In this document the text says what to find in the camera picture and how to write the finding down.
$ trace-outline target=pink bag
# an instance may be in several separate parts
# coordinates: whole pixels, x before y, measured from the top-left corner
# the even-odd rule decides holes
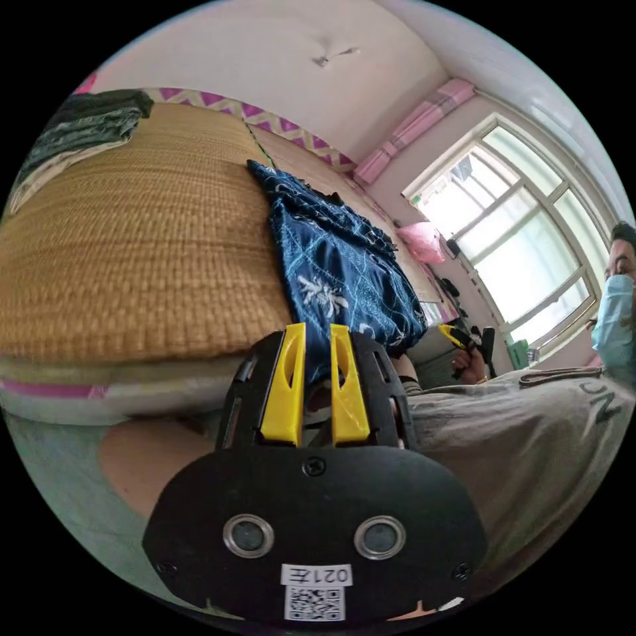
[[[444,252],[439,244],[439,231],[432,223],[423,221],[408,227],[400,227],[396,233],[420,263],[444,262]]]

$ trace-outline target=blue patterned cloth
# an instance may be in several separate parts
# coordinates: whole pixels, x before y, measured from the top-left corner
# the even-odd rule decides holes
[[[390,237],[296,177],[249,160],[271,206],[270,229],[293,320],[305,323],[307,385],[329,377],[329,325],[367,334],[398,357],[427,329]]]

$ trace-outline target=screw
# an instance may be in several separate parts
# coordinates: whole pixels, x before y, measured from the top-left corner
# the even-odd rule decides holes
[[[157,564],[157,572],[159,572],[159,574],[174,576],[177,573],[177,566],[172,563],[168,563],[168,561],[162,561]]]
[[[325,460],[320,457],[310,457],[303,466],[303,471],[308,477],[320,477],[326,469]]]
[[[471,574],[472,568],[468,563],[462,563],[452,571],[452,577],[460,581],[465,581]]]

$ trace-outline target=face mask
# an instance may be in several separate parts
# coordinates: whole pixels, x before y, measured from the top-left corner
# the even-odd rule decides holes
[[[610,276],[605,282],[592,348],[608,368],[630,367],[634,360],[634,281],[629,276]]]

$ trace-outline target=yellow plastic part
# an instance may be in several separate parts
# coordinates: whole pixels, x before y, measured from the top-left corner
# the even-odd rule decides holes
[[[339,370],[344,376],[342,386]],[[366,442],[371,434],[346,325],[331,325],[331,434],[334,446]]]
[[[305,323],[288,325],[260,432],[267,441],[299,447],[303,429]]]
[[[454,327],[451,327],[450,325],[437,325],[439,330],[444,334],[444,336],[446,336],[446,338],[448,338],[454,345],[458,346],[460,349],[464,349],[464,345],[454,336],[451,335],[452,330],[454,329]]]

